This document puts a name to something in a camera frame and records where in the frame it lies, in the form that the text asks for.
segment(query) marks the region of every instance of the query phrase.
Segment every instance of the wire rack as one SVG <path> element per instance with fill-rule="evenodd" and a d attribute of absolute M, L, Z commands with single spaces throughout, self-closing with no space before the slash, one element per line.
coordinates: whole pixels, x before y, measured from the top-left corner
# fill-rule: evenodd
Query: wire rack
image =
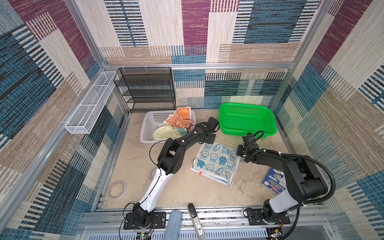
<path fill-rule="evenodd" d="M 120 68 L 115 81 L 131 113 L 176 107 L 170 68 Z"/>
<path fill-rule="evenodd" d="M 118 80 L 119 77 L 115 71 L 106 71 L 100 74 L 65 125 L 68 132 L 71 134 L 89 134 L 92 131 L 101 110 L 115 87 L 114 81 Z"/>

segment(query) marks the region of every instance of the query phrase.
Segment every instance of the blue and white towel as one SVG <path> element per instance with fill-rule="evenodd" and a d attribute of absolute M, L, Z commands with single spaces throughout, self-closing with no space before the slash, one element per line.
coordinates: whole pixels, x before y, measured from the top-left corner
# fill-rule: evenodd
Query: blue and white towel
<path fill-rule="evenodd" d="M 218 142 L 203 143 L 191 170 L 232 187 L 239 161 L 236 149 Z"/>

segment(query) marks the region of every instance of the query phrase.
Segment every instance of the orange cloth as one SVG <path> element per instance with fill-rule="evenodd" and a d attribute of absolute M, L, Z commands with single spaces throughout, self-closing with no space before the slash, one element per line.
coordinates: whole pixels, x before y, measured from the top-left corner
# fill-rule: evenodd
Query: orange cloth
<path fill-rule="evenodd" d="M 193 125 L 191 118 L 191 107 L 178 108 L 171 117 L 167 118 L 166 122 L 173 127 L 189 128 Z"/>

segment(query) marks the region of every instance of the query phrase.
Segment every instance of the green plastic basket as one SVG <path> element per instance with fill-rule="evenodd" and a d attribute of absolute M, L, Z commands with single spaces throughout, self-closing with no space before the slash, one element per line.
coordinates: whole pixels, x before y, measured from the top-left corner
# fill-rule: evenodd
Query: green plastic basket
<path fill-rule="evenodd" d="M 228 135 L 245 136 L 249 132 L 264 131 L 265 138 L 277 131 L 272 110 L 259 105 L 223 103 L 218 121 L 223 133 Z"/>

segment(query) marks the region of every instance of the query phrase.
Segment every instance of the basket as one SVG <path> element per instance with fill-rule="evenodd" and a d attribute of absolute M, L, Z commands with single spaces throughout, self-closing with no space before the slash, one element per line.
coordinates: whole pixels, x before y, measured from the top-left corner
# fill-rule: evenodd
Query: basket
<path fill-rule="evenodd" d="M 155 143 L 153 140 L 153 132 L 159 128 L 159 124 L 163 123 L 170 114 L 174 114 L 176 110 L 151 111 L 145 114 L 143 124 L 141 126 L 140 141 L 143 143 Z M 196 124 L 195 112 L 191 110 L 192 122 Z"/>
<path fill-rule="evenodd" d="M 265 138 L 277 131 L 272 110 L 259 105 L 223 103 L 218 121 L 223 133 L 228 135 L 245 136 L 249 132 L 264 131 Z"/>

